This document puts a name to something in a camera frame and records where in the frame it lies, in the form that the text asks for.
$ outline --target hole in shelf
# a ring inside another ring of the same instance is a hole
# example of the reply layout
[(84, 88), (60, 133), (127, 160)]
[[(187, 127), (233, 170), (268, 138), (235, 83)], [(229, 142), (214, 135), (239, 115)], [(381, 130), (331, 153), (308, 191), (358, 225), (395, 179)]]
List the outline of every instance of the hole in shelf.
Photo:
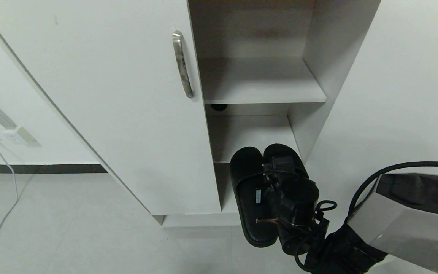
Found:
[(211, 108), (215, 111), (225, 111), (227, 104), (211, 104)]

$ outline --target robotic arm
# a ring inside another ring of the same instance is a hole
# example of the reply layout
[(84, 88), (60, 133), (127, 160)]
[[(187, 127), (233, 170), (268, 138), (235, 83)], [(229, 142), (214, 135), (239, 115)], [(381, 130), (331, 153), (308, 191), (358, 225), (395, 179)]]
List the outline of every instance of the robotic arm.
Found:
[(438, 162), (411, 162), (373, 174), (356, 191), (344, 225), (328, 236), (323, 212), (337, 204), (318, 202), (319, 190), (291, 148), (274, 144), (263, 155), (243, 148), (230, 171), (243, 232), (253, 246), (279, 238), (283, 251), (313, 274), (365, 273), (388, 254), (438, 273), (438, 175), (386, 174), (433, 166)]

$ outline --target power cord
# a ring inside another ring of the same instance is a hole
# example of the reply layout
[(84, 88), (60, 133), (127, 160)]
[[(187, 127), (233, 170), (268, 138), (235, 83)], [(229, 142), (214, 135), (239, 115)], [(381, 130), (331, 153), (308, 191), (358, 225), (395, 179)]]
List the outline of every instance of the power cord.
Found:
[(3, 226), (3, 223), (5, 222), (6, 218), (8, 217), (8, 215), (11, 213), (11, 210), (13, 210), (13, 208), (16, 206), (16, 204), (19, 201), (19, 196), (18, 196), (18, 186), (16, 184), (16, 174), (14, 173), (13, 168), (11, 167), (10, 164), (8, 164), (8, 162), (6, 161), (5, 157), (3, 156), (3, 154), (0, 151), (0, 156), (1, 159), (3, 159), (3, 161), (5, 162), (6, 166), (11, 170), (11, 173), (13, 174), (13, 181), (14, 181), (14, 189), (16, 190), (16, 202), (14, 202), (14, 205), (11, 207), (11, 209), (8, 211), (8, 213), (5, 215), (5, 217), (3, 218), (3, 220), (0, 223), (0, 230), (1, 227)]

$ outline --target shelf board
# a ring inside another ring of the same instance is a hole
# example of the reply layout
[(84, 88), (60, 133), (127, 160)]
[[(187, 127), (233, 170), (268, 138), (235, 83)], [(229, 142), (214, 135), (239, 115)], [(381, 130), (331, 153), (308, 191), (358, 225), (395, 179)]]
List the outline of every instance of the shelf board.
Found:
[(208, 116), (214, 163), (229, 163), (234, 153), (247, 146), (260, 151), (275, 143), (298, 153), (287, 116)]
[(205, 104), (325, 102), (299, 57), (199, 59)]

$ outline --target white wall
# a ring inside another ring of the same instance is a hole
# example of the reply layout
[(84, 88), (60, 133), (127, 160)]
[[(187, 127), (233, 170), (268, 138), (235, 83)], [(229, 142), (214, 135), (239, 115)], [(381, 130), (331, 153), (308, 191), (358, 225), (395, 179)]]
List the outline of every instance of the white wall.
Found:
[(327, 97), (323, 104), (292, 104), (289, 120), (304, 160), (336, 101), (380, 0), (315, 2), (303, 59)]
[(438, 0), (383, 0), (306, 163), (339, 203), (330, 230), (369, 175), (423, 160), (438, 160)]
[(40, 97), (0, 46), (0, 109), (41, 144), (13, 145), (1, 134), (3, 154), (10, 164), (98, 163), (59, 114)]

